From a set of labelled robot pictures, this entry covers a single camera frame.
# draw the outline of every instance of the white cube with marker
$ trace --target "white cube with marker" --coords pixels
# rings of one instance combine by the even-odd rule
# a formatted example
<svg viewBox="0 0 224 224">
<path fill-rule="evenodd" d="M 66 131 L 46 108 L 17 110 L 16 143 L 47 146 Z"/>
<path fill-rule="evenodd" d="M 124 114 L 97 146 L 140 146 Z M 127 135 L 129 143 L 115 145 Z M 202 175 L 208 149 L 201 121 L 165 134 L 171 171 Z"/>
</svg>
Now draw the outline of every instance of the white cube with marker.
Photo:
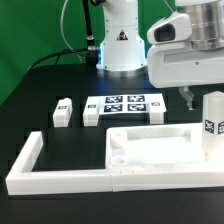
<svg viewBox="0 0 224 224">
<path fill-rule="evenodd" d="M 97 126 L 99 120 L 99 97 L 88 97 L 83 113 L 85 127 Z"/>
<path fill-rule="evenodd" d="M 59 100 L 53 114 L 54 127 L 68 127 L 72 114 L 72 101 L 69 98 Z"/>
</svg>

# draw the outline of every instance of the white cylinder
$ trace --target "white cylinder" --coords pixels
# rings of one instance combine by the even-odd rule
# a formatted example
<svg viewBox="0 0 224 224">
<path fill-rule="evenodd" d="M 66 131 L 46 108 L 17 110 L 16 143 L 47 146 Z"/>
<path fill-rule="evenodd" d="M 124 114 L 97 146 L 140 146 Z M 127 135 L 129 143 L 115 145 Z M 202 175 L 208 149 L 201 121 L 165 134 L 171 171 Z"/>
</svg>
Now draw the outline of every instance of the white cylinder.
<svg viewBox="0 0 224 224">
<path fill-rule="evenodd" d="M 224 161 L 224 93 L 204 96 L 202 148 L 205 161 Z"/>
</svg>

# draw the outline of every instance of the white 3d printed part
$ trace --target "white 3d printed part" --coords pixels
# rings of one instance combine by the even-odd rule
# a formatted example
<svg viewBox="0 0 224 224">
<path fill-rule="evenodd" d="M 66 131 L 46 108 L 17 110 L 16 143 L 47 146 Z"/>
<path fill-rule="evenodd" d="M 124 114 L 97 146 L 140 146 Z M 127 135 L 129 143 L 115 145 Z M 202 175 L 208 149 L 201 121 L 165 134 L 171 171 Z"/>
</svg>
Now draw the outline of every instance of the white 3d printed part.
<svg viewBox="0 0 224 224">
<path fill-rule="evenodd" d="M 224 93 L 204 96 L 202 146 L 205 160 L 224 162 Z"/>
<path fill-rule="evenodd" d="M 99 115 L 148 113 L 150 124 L 164 124 L 163 95 L 137 94 L 88 97 L 83 113 L 84 126 L 97 126 Z"/>
<path fill-rule="evenodd" d="M 201 136 L 202 124 L 111 128 L 107 131 L 106 169 L 32 172 L 43 146 L 41 132 L 32 132 L 6 178 L 8 193 L 224 186 L 224 164 L 204 162 Z"/>
<path fill-rule="evenodd" d="M 72 101 L 69 98 L 59 100 L 53 114 L 54 127 L 67 127 L 72 114 Z"/>
</svg>

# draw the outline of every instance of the white block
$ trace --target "white block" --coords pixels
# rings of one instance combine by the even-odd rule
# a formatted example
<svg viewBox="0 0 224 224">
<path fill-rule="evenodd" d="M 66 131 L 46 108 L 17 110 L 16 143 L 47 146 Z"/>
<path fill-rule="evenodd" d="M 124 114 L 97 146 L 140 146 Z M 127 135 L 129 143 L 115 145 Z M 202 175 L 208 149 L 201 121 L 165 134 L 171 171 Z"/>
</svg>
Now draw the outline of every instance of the white block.
<svg viewBox="0 0 224 224">
<path fill-rule="evenodd" d="M 83 113 L 84 126 L 97 126 L 99 120 L 99 97 L 88 97 Z"/>
<path fill-rule="evenodd" d="M 224 93 L 204 96 L 202 147 L 205 161 L 224 162 Z"/>
<path fill-rule="evenodd" d="M 150 94 L 149 101 L 149 117 L 150 124 L 164 124 L 164 112 L 166 106 L 162 94 Z"/>
<path fill-rule="evenodd" d="M 69 98 L 59 100 L 53 114 L 54 127 L 68 127 L 72 114 L 72 101 Z"/>
</svg>

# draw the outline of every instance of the cable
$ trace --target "cable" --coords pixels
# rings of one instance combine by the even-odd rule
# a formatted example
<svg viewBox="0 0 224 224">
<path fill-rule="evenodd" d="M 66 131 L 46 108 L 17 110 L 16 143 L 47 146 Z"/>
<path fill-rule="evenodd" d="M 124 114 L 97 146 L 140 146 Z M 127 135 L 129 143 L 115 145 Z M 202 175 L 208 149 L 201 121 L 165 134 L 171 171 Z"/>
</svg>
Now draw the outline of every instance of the cable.
<svg viewBox="0 0 224 224">
<path fill-rule="evenodd" d="M 166 6 L 168 7 L 168 9 L 173 13 L 174 10 L 170 7 L 169 3 L 167 2 L 167 0 L 163 0 L 164 3 L 166 4 Z"/>
<path fill-rule="evenodd" d="M 73 53 L 75 53 L 78 57 L 80 62 L 82 63 L 82 58 L 79 56 L 79 54 L 76 53 L 76 51 L 70 46 L 70 44 L 68 43 L 68 41 L 66 40 L 65 34 L 64 34 L 64 16 L 65 16 L 65 11 L 67 8 L 67 4 L 68 4 L 69 0 L 65 0 L 63 8 L 62 8 L 62 12 L 61 12 L 61 20 L 60 20 L 60 29 L 61 29 L 61 36 L 65 42 L 65 44 L 67 45 L 67 47 L 73 51 Z"/>
<path fill-rule="evenodd" d="M 86 48 L 81 48 L 81 49 L 72 50 L 72 51 L 71 51 L 71 50 L 63 50 L 63 51 L 61 51 L 61 52 L 56 52 L 56 53 L 53 53 L 53 54 L 49 54 L 49 55 L 47 55 L 47 56 L 45 56 L 45 57 L 43 57 L 43 58 L 40 58 L 39 60 L 35 61 L 35 62 L 34 62 L 34 63 L 27 69 L 27 72 L 25 73 L 25 76 L 24 76 L 24 77 L 27 77 L 27 75 L 31 72 L 31 70 L 32 70 L 33 68 L 35 68 L 38 64 L 40 64 L 41 62 L 43 62 L 43 61 L 46 61 L 46 60 L 48 60 L 48 59 L 50 59 L 50 58 L 57 57 L 56 62 L 55 62 L 55 65 L 57 65 L 58 60 L 60 59 L 60 57 L 61 57 L 62 55 L 66 55 L 66 54 L 76 54 L 76 55 L 78 55 L 80 58 L 81 58 L 81 57 L 85 58 L 84 55 L 79 54 L 79 52 L 84 52 L 84 51 L 87 51 L 87 49 L 86 49 Z"/>
</svg>

